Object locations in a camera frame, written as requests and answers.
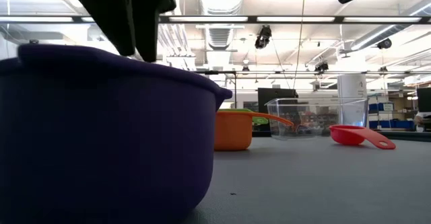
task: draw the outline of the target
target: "table surface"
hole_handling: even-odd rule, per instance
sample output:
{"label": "table surface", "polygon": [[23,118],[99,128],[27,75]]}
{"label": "table surface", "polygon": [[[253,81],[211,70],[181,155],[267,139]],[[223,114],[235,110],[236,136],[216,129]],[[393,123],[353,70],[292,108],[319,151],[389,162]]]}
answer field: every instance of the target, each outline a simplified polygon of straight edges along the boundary
{"label": "table surface", "polygon": [[254,138],[216,152],[211,186],[185,221],[204,223],[431,223],[431,143]]}

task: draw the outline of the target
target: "white ceiling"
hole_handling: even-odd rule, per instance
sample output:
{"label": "white ceiling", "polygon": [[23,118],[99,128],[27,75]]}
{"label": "white ceiling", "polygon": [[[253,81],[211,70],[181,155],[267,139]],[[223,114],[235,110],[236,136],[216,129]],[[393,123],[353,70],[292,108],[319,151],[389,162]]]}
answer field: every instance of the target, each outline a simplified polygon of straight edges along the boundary
{"label": "white ceiling", "polygon": [[[243,0],[241,14],[243,15],[301,15],[303,0]],[[421,0],[354,0],[347,5],[340,4],[337,0],[304,0],[304,15],[399,15],[403,10],[415,5]],[[76,0],[0,0],[0,15],[71,15],[85,13],[85,9]],[[180,12],[183,15],[201,14],[199,0],[180,0]],[[270,25],[273,38],[270,44],[263,50],[255,50],[254,43],[256,34],[261,25],[245,25],[244,29],[237,29],[234,40],[229,49],[237,50],[230,56],[230,64],[226,69],[241,70],[243,60],[248,59],[251,70],[280,70],[280,64],[285,70],[295,70],[298,63],[298,70],[305,70],[305,63],[308,63],[320,52],[341,40],[340,26],[338,25]],[[372,25],[344,25],[342,26],[342,39],[355,40],[377,26]],[[108,42],[88,41],[88,26],[82,25],[18,25],[9,28],[25,32],[61,32],[66,37],[74,41],[74,44],[96,46],[105,50],[113,51],[114,48]],[[196,55],[196,65],[204,65],[206,59],[206,43],[204,30],[197,29],[195,25],[185,25],[187,40],[192,51]],[[377,70],[380,65],[404,59],[411,54],[431,48],[430,36],[420,36],[431,32],[431,26],[412,26],[391,37],[393,46],[387,50],[369,48],[357,52],[358,57],[364,57],[367,61],[364,66],[368,70]],[[159,50],[159,58],[163,57],[162,48]],[[337,63],[335,49],[325,54],[329,61],[330,70],[355,69],[357,66],[350,66],[344,63]],[[408,65],[400,64],[389,68],[393,71],[408,70],[415,65],[431,63],[431,57],[421,59],[421,61],[409,62]],[[248,86],[254,85],[255,79],[250,79],[253,83],[244,83]],[[272,80],[261,80],[266,84]]]}

